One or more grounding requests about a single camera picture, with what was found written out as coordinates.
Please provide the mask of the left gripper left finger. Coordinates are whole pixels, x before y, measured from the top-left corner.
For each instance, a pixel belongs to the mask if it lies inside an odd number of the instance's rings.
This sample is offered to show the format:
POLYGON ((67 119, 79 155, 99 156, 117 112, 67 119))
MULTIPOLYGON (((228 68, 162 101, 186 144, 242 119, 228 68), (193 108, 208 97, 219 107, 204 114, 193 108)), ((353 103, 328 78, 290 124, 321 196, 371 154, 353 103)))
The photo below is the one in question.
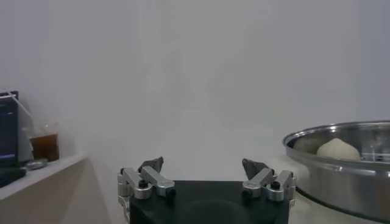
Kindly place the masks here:
POLYGON ((164 159, 162 156, 142 162, 137 169, 123 167, 118 174, 118 196, 121 198, 135 197, 146 200, 153 191, 167 200, 176 196, 175 181, 160 174, 164 159))

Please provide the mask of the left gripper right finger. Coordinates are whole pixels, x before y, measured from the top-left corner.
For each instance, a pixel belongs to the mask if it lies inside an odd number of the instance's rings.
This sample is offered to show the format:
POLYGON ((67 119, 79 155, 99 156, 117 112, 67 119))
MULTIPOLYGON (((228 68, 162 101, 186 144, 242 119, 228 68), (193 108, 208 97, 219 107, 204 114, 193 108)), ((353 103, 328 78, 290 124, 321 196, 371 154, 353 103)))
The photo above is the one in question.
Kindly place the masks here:
POLYGON ((296 191, 296 177, 291 171, 277 173, 265 163, 244 158, 242 165, 247 181, 242 183, 242 196, 246 201, 262 195, 270 201, 293 200, 296 191))

